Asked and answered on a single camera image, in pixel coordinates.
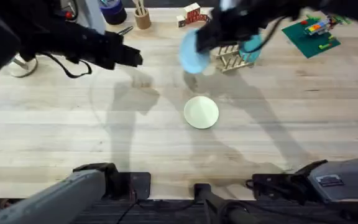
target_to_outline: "pencil holder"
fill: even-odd
[[[139,29],[147,29],[152,25],[152,22],[150,21],[150,16],[149,16],[149,10],[144,9],[145,10],[145,14],[144,15],[139,15],[139,12],[137,11],[137,9],[135,10],[135,20],[136,20],[136,24],[139,27]]]

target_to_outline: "wooden table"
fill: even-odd
[[[131,12],[108,30],[133,24]],[[242,184],[253,173],[358,157],[357,23],[335,28],[342,45],[311,59],[278,31],[254,68],[190,75],[178,48],[203,23],[179,29],[180,13],[150,9],[152,27],[125,36],[142,51],[139,68],[93,66],[93,75],[71,80],[39,57],[27,78],[0,73],[0,197],[28,197],[77,166],[114,162],[121,171],[150,172],[152,198],[191,198],[194,183],[209,182],[222,197],[250,199]],[[183,119],[196,95],[220,108],[211,129]]]

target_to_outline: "gray metal arm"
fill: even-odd
[[[74,172],[42,192],[1,210],[0,224],[66,224],[105,192],[103,172]]]

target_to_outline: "paper plate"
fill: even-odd
[[[210,63],[209,52],[200,54],[196,50],[196,29],[189,31],[180,45],[180,63],[186,72],[202,72]]]
[[[185,105],[187,123],[198,129],[210,128],[219,118],[219,108],[216,103],[205,96],[196,96]]]

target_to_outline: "green lego baseplate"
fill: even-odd
[[[307,19],[306,21],[307,24],[305,25],[299,22],[282,30],[284,34],[287,35],[287,37],[293,42],[293,44],[298,47],[303,55],[306,56],[306,58],[311,58],[341,44],[335,37],[330,39],[332,35],[329,32],[321,35],[315,34],[312,36],[306,34],[305,28],[318,22],[315,19]],[[328,44],[331,45],[324,49],[319,48],[320,45],[326,46]]]

